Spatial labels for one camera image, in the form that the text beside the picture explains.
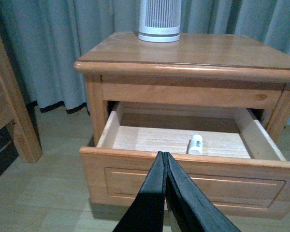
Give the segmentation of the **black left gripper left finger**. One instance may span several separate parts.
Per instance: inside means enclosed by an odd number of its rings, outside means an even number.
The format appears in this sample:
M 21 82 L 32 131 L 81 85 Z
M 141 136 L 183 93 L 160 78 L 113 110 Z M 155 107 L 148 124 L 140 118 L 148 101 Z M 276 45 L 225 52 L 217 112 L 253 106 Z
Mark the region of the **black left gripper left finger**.
M 163 231 L 166 180 L 163 152 L 158 152 L 136 198 L 113 231 Z

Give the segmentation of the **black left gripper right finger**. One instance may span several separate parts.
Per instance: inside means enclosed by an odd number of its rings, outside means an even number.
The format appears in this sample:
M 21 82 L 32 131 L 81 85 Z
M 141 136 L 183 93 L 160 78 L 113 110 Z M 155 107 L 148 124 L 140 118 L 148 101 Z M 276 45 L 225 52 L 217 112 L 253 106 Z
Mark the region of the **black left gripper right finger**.
M 169 152 L 164 153 L 166 200 L 183 232 L 240 231 L 192 181 Z

